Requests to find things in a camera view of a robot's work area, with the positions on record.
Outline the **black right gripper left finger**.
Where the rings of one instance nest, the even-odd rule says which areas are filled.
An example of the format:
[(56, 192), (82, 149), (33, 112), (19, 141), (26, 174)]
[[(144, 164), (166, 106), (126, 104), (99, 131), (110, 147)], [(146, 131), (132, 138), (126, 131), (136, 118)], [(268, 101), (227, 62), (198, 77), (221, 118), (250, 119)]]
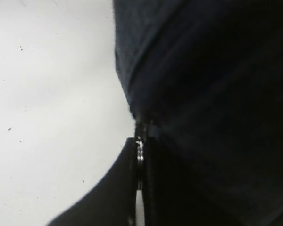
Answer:
[(128, 138), (117, 160), (98, 184), (49, 225), (136, 225), (137, 173), (136, 142)]

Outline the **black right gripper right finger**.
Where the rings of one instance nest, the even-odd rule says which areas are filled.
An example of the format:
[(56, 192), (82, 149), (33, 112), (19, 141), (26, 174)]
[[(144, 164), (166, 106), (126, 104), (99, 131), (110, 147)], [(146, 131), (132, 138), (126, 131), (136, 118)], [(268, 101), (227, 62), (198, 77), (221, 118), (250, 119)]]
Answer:
[(147, 226), (225, 226), (226, 216), (189, 184), (184, 169), (155, 138), (144, 144)]

